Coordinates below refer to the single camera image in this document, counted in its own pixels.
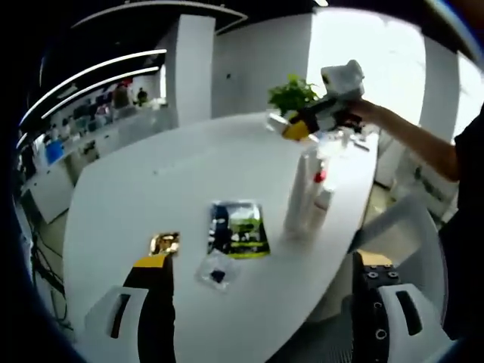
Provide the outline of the person's right hand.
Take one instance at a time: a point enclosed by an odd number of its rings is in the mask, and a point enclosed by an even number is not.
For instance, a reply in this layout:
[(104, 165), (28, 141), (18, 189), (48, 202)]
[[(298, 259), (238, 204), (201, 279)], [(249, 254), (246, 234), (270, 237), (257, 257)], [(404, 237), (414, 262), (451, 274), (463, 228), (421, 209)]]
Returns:
[(373, 124), (378, 126), (380, 107), (363, 99), (350, 101), (346, 104), (347, 125)]

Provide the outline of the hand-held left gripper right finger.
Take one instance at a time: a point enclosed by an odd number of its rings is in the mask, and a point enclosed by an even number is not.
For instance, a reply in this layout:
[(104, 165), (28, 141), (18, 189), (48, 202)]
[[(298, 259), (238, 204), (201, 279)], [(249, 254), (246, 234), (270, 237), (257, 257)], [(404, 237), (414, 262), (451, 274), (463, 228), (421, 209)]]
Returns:
[(352, 255), (352, 361), (435, 362), (443, 329), (434, 305), (392, 265)]

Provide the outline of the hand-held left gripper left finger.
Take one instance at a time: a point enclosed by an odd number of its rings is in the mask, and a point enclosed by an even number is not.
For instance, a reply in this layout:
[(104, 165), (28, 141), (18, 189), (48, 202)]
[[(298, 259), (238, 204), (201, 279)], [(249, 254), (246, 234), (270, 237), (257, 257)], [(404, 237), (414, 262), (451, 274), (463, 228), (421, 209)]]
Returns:
[(87, 362), (175, 362), (172, 257), (138, 260), (85, 316)]

